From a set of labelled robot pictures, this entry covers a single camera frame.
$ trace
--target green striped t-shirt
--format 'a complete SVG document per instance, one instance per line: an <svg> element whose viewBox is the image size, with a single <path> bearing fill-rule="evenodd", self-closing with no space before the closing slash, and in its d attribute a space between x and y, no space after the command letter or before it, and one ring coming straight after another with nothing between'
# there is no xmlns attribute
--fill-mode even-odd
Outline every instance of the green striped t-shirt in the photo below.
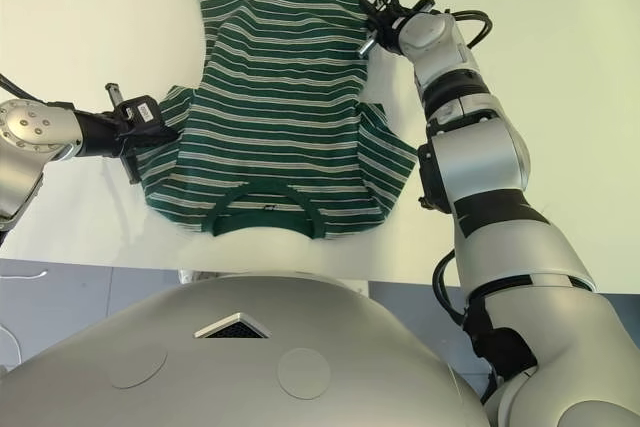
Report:
<svg viewBox="0 0 640 427"><path fill-rule="evenodd" d="M367 77L358 0L200 0L197 89L161 102L180 138L139 153L147 203L191 230L335 238L381 224L415 162Z"/></svg>

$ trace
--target gray floor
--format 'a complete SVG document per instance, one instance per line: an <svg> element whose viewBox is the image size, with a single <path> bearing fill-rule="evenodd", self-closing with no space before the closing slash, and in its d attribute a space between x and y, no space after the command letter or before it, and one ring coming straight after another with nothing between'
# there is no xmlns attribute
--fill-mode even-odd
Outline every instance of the gray floor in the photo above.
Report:
<svg viewBox="0 0 640 427"><path fill-rule="evenodd" d="M112 269L0 260L0 275L48 273L35 280L0 280L0 324L20 341L23 359L150 295L178 284L175 271ZM393 312L481 392L489 368L466 335L437 304L429 286L372 282L370 296ZM459 289L451 296L462 304ZM640 296L608 296L640 345ZM0 364L17 364L16 348L0 332Z"/></svg>

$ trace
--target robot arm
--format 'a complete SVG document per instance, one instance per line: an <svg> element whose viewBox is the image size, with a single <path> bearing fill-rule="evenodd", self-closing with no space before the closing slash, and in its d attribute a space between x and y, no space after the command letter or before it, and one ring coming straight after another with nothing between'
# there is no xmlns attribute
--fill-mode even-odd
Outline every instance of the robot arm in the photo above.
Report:
<svg viewBox="0 0 640 427"><path fill-rule="evenodd" d="M421 203L453 216L467 305L452 318L504 381L486 404L494 425L640 425L640 352L564 235L525 200L527 148L456 14L433 0L360 3L373 31L361 54L378 42L414 66L427 119Z"/></svg>
<svg viewBox="0 0 640 427"><path fill-rule="evenodd" d="M178 137L165 126L151 97L123 101L117 84L106 87L114 111L102 114L78 111L69 103L45 104L4 77L2 85L23 98L0 104L0 245L37 195L48 162L120 157L136 183L140 179L134 149Z"/></svg>

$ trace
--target table surface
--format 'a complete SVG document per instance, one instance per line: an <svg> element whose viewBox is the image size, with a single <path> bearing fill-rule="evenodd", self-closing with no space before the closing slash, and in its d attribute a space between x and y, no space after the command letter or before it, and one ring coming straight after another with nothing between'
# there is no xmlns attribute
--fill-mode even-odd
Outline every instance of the table surface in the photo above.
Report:
<svg viewBox="0 0 640 427"><path fill-rule="evenodd" d="M529 145L529 201L565 232L600 290L640 292L635 0L436 1L441 8L485 10L494 21L475 54ZM98 112L110 108L107 82L118 82L125 97L160 99L171 85L200 80L197 0L1 0L1 9L0 69L37 96ZM465 25L466 35L476 27ZM408 62L376 50L369 80L363 96L384 103L402 139L424 143ZM451 248L452 227L448 217L421 209L420 195L415 169L388 221L347 239L311 241L270 228L214 239L182 231L147 208L117 160L74 159L46 167L43 188L0 255L429 283ZM448 282L457 283L449 270Z"/></svg>

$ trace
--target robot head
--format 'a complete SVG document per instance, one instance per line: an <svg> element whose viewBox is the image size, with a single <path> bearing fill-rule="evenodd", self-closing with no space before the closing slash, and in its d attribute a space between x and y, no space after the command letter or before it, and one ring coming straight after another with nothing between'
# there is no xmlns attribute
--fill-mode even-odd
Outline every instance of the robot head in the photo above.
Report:
<svg viewBox="0 0 640 427"><path fill-rule="evenodd" d="M0 391L3 426L488 425L387 310L316 277L178 287L29 360Z"/></svg>

